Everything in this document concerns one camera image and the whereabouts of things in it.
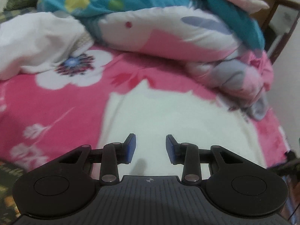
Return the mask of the cream deer sweater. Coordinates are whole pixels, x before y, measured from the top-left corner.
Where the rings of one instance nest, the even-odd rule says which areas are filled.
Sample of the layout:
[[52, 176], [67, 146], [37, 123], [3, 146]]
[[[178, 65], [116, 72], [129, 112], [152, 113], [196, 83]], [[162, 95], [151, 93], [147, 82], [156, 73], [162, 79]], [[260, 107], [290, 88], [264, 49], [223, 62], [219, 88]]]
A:
[[141, 81], [126, 94], [113, 92], [108, 100], [98, 148], [136, 135], [132, 162], [119, 165], [120, 175], [181, 176], [183, 167], [170, 163], [165, 138], [188, 142], [201, 149], [224, 148], [262, 167], [266, 162], [254, 124], [239, 110], [229, 110], [223, 97], [205, 100], [191, 91], [151, 89]]

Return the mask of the pink floral bed sheet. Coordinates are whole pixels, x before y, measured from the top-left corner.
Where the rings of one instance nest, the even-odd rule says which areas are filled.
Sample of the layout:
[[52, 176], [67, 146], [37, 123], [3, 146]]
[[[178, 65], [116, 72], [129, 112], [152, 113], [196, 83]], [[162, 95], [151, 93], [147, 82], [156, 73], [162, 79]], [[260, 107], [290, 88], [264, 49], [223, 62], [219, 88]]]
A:
[[[143, 80], [155, 90], [223, 97], [173, 61], [94, 46], [55, 70], [1, 82], [1, 158], [31, 170], [80, 145], [98, 148], [110, 95], [124, 95]], [[225, 98], [224, 104], [236, 110]], [[261, 121], [249, 119], [266, 166], [282, 161], [289, 147], [273, 111]]]

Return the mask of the pink patterned duvet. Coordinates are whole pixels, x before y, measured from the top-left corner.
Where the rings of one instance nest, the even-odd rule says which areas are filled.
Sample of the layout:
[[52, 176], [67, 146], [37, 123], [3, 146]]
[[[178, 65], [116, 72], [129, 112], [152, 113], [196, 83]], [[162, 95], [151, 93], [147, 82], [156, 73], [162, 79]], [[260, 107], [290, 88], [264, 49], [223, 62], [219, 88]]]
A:
[[[255, 120], [266, 115], [266, 92], [273, 73], [265, 50], [250, 50], [232, 29], [205, 6], [152, 7], [100, 15], [97, 37], [105, 45], [183, 63], [199, 83], [229, 95]], [[227, 0], [251, 17], [259, 0]]]

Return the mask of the black smartphone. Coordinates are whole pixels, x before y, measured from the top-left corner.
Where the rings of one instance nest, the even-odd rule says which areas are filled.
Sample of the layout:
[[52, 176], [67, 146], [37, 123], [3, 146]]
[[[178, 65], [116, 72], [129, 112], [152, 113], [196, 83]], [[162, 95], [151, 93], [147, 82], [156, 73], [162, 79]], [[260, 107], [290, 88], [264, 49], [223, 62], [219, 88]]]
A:
[[25, 170], [4, 160], [1, 160], [0, 169], [0, 223], [7, 225], [13, 223], [20, 216], [13, 199], [12, 188], [16, 180], [25, 173]]

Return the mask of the beige knitted cloth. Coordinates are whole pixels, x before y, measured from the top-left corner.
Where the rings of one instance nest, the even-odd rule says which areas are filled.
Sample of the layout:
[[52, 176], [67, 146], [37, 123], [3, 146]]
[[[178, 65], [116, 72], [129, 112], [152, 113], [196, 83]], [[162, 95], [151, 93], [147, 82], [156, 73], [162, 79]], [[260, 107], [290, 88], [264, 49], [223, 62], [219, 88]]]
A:
[[89, 32], [85, 31], [73, 45], [71, 53], [81, 54], [92, 47], [93, 44], [93, 37], [89, 34]]

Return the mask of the white crumpled garment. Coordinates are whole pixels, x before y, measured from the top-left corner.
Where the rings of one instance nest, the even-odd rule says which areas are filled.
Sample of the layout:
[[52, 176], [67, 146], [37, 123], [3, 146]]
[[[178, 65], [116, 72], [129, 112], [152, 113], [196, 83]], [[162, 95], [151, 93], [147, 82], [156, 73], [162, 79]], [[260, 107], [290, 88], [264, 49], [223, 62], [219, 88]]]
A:
[[1, 80], [55, 68], [69, 57], [85, 26], [62, 11], [19, 15], [1, 24]]

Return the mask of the plaid pillow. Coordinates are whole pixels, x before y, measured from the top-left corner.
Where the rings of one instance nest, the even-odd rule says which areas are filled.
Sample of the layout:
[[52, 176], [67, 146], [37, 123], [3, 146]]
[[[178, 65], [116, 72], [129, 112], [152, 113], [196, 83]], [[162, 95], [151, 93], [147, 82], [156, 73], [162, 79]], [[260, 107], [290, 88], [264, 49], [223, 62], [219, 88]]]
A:
[[28, 13], [36, 13], [36, 8], [28, 7], [20, 10], [3, 11], [0, 13], [0, 23], [10, 21], [11, 19]]

